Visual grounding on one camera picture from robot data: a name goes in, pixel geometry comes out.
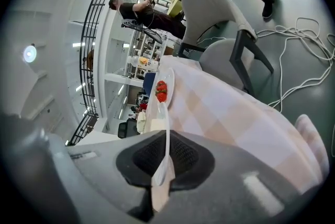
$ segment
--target black shirt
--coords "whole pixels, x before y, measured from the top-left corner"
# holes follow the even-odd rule
[[[153,8],[151,6],[147,6],[142,11],[134,12],[132,10],[134,4],[132,3],[123,3],[120,5],[120,14],[124,19],[137,19],[139,23],[143,23],[145,25],[150,24],[153,18]]]

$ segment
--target black mesh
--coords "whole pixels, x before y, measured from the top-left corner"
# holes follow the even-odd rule
[[[132,160],[139,169],[153,176],[164,156],[165,134],[136,151]]]
[[[190,170],[199,160],[197,151],[175,136],[171,136],[170,156],[176,176]]]

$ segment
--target white cable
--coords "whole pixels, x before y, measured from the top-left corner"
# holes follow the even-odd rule
[[[201,42],[198,42],[197,44],[201,44],[203,41],[211,40],[211,39],[214,39],[214,38],[216,38],[216,39],[224,39],[224,40],[226,40],[225,37],[211,37],[211,38],[204,39],[204,40],[202,40]]]
[[[298,21],[300,19],[305,19],[305,20],[311,20],[311,21],[314,21],[318,24],[318,32],[315,33],[313,30],[311,29],[298,29],[297,25],[298,25]],[[266,36],[269,36],[269,35],[272,35],[274,33],[278,33],[278,34],[281,34],[281,35],[284,35],[284,36],[288,36],[288,38],[286,38],[285,40],[285,45],[284,45],[284,50],[283,52],[281,53],[280,55],[280,58],[279,58],[279,64],[280,64],[280,69],[281,69],[281,77],[280,77],[280,99],[274,101],[274,102],[271,102],[269,103],[268,105],[271,106],[273,105],[273,108],[276,107],[277,105],[281,105],[281,108],[280,108],[280,112],[282,112],[283,110],[283,100],[289,96],[291,93],[295,92],[296,90],[299,90],[299,89],[302,89],[302,88],[305,88],[305,87],[310,87],[310,86],[316,86],[316,85],[319,85],[321,84],[326,78],[327,76],[329,75],[330,73],[330,69],[332,67],[332,64],[333,64],[333,59],[334,59],[334,56],[335,56],[335,44],[330,41],[329,37],[330,36],[333,36],[335,37],[335,35],[333,34],[327,34],[327,40],[328,42],[334,46],[334,50],[333,52],[331,53],[328,48],[325,46],[325,44],[322,42],[322,40],[320,39],[320,24],[319,22],[317,22],[315,19],[312,19],[312,18],[306,18],[306,17],[298,17],[296,19],[296,23],[295,23],[295,27],[291,27],[291,28],[285,28],[283,26],[276,26],[274,30],[261,30],[259,31],[257,34],[260,34],[262,32],[270,32],[270,33],[267,33],[267,34],[264,34],[264,35],[261,35],[261,36],[258,36],[259,38],[262,38],[262,37],[266,37]],[[313,54],[315,57],[317,57],[318,59],[320,60],[324,60],[324,61],[328,61],[329,63],[329,67],[325,70],[325,72],[322,74],[321,77],[319,78],[311,78],[311,79],[307,79],[305,80],[304,82],[302,82],[299,86],[295,86],[295,87],[292,87],[291,89],[287,90],[285,92],[285,94],[283,95],[282,91],[283,91],[283,88],[282,88],[282,81],[283,81],[283,68],[282,68],[282,56],[283,54],[285,53],[285,50],[286,50],[286,47],[287,47],[287,41],[290,40],[290,39],[299,39],[302,44],[307,48],[307,50]],[[310,47],[309,45],[306,43],[306,41],[304,39],[308,39],[312,42],[314,42],[320,49],[321,51],[324,53],[324,55],[326,57],[321,57],[319,56],[318,54],[316,54]],[[306,84],[310,81],[317,81],[316,83],[312,83],[312,84]]]

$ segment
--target black railing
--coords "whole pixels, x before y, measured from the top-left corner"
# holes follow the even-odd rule
[[[81,46],[79,51],[79,73],[80,82],[81,85],[83,85],[82,95],[85,106],[84,110],[87,110],[87,112],[85,111],[84,118],[79,124],[71,139],[71,145],[78,143],[88,134],[87,127],[84,126],[84,124],[88,124],[89,121],[84,121],[85,119],[87,119],[88,117],[90,119],[95,118],[95,121],[98,119],[97,109],[94,105],[95,93],[93,80],[93,43],[95,43],[99,17],[102,9],[105,6],[105,2],[106,0],[91,0],[85,17],[85,22],[81,35]]]
[[[68,143],[68,146],[76,145],[80,140],[82,140],[89,133],[91,133],[97,120],[98,118],[96,117],[96,115],[93,115],[91,113],[85,114],[84,118],[78,125],[74,135],[72,136],[70,142]]]

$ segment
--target black chair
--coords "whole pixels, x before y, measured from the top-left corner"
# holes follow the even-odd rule
[[[140,133],[137,131],[136,124],[137,121],[131,118],[126,122],[120,123],[117,136],[119,138],[127,138],[139,135]]]

